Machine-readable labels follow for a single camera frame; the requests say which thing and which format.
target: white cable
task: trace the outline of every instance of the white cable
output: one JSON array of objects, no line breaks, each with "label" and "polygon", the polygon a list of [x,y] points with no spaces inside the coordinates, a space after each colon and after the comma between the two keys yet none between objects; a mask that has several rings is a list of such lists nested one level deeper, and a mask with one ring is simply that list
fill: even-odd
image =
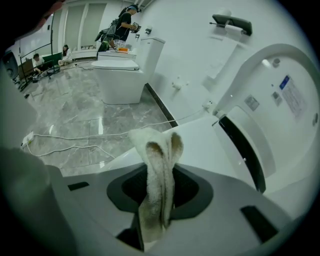
[{"label": "white cable", "polygon": [[[143,129],[146,128],[148,126],[157,126],[157,125],[162,125],[162,124],[167,124],[167,123],[172,123],[172,122],[176,122],[176,121],[181,121],[183,119],[189,118],[193,115],[198,114],[199,112],[203,111],[203,109],[200,109],[199,111],[192,113],[190,115],[187,115],[183,118],[177,119],[177,120],[171,120],[171,121],[165,121],[165,122],[159,122],[159,123],[151,123],[151,124],[147,124],[141,128],[138,129]],[[103,134],[103,135],[90,135],[90,136],[85,136],[85,137],[77,137],[77,138],[65,138],[65,137],[59,137],[59,136],[51,136],[51,135],[41,135],[41,134],[34,134],[34,136],[39,136],[39,137],[49,137],[49,138],[56,138],[56,139],[63,139],[63,140],[67,140],[67,141],[74,141],[74,140],[83,140],[83,139],[88,139],[88,138],[96,138],[96,137],[107,137],[107,136],[121,136],[121,135],[125,135],[129,133],[128,131],[123,132],[123,133],[118,133],[118,134]]]},{"label": "white cable", "polygon": [[[156,125],[162,125],[162,124],[167,124],[167,123],[171,123],[171,122],[175,122],[175,121],[180,121],[180,120],[183,120],[183,119],[186,119],[186,118],[189,118],[193,115],[196,115],[198,114],[199,112],[203,111],[203,109],[200,109],[199,111],[195,112],[195,113],[192,113],[190,115],[187,115],[183,118],[179,118],[179,119],[176,119],[176,120],[171,120],[171,121],[165,121],[165,122],[159,122],[159,123],[151,123],[151,124],[147,124],[139,129],[143,129],[143,128],[146,128],[148,126],[156,126]],[[51,135],[41,135],[41,134],[34,134],[34,136],[39,136],[39,137],[50,137],[50,138],[56,138],[56,139],[63,139],[63,140],[68,140],[68,141],[73,141],[73,140],[82,140],[82,139],[88,139],[88,138],[92,138],[92,137],[105,137],[105,136],[121,136],[121,135],[125,135],[129,133],[128,131],[126,132],[123,132],[123,133],[118,133],[118,134],[105,134],[105,135],[90,135],[90,136],[86,136],[86,137],[78,137],[78,138],[65,138],[65,137],[59,137],[59,136],[51,136]],[[108,156],[112,157],[113,159],[115,159],[115,157],[111,154],[109,154],[108,152],[104,151],[101,147],[97,146],[97,145],[92,145],[92,146],[76,146],[76,145],[73,145],[71,147],[68,147],[68,148],[64,148],[64,149],[57,149],[57,150],[53,150],[49,153],[45,153],[45,154],[41,154],[41,155],[35,155],[31,152],[30,148],[29,148],[29,145],[28,143],[26,144],[29,152],[31,155],[35,156],[35,157],[44,157],[44,156],[47,156],[47,155],[50,155],[54,152],[62,152],[62,151],[66,151],[66,150],[70,150],[72,148],[77,148],[77,149],[89,149],[89,148],[98,148],[100,149],[101,151],[103,151],[104,153],[106,153]]]},{"label": "white cable", "polygon": [[38,158],[44,157],[44,156],[47,156],[47,155],[50,155],[50,154],[52,154],[52,153],[54,153],[54,152],[62,152],[62,151],[70,150],[70,149],[72,149],[72,148],[77,148],[77,149],[98,148],[98,149],[100,149],[101,151],[103,151],[104,153],[106,153],[108,156],[110,156],[110,157],[112,157],[113,159],[115,159],[115,157],[114,157],[112,154],[109,154],[108,152],[104,151],[101,147],[99,147],[99,146],[97,146],[97,145],[92,145],[92,146],[76,146],[76,145],[73,145],[73,146],[68,147],[68,148],[57,149],[57,150],[53,150],[53,151],[51,151],[51,152],[49,152],[49,153],[40,154],[40,155],[33,154],[33,153],[31,152],[30,148],[29,148],[28,143],[26,144],[26,146],[27,146],[30,154],[33,155],[33,156],[35,156],[35,157],[38,157]]}]

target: power strip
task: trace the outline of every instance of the power strip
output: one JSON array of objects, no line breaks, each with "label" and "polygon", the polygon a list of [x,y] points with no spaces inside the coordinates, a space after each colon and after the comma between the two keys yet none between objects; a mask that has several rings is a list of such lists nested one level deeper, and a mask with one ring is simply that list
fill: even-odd
[{"label": "power strip", "polygon": [[24,149],[27,144],[30,144],[34,140],[34,132],[30,132],[27,136],[23,138],[23,141],[21,143],[21,148]]}]

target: black shirt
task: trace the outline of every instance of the black shirt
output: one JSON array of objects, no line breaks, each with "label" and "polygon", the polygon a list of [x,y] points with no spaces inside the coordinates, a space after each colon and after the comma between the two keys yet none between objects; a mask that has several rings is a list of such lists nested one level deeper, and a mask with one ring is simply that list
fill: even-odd
[{"label": "black shirt", "polygon": [[131,24],[131,14],[125,12],[122,14],[118,20],[118,24],[116,25],[116,31],[114,33],[114,39],[119,39],[122,41],[127,41],[129,36],[130,28],[126,28],[121,26],[122,23]]}]

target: toilet paper holder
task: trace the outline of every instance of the toilet paper holder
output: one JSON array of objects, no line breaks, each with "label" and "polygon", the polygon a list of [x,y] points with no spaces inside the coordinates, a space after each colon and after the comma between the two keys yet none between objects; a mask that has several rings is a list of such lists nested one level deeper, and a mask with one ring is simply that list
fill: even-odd
[{"label": "toilet paper holder", "polygon": [[247,36],[251,36],[253,33],[252,23],[248,20],[220,14],[214,14],[212,15],[212,18],[216,23],[210,22],[210,24],[216,25],[217,27],[225,28],[227,25],[238,27],[241,28],[243,33]]}]

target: toilet tank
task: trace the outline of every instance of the toilet tank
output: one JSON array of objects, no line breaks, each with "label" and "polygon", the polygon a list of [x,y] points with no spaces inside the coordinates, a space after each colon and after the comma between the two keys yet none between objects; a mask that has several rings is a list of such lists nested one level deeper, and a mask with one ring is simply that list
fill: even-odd
[{"label": "toilet tank", "polygon": [[157,37],[145,37],[141,39],[135,62],[145,73],[148,82],[155,72],[165,43],[164,40]]}]

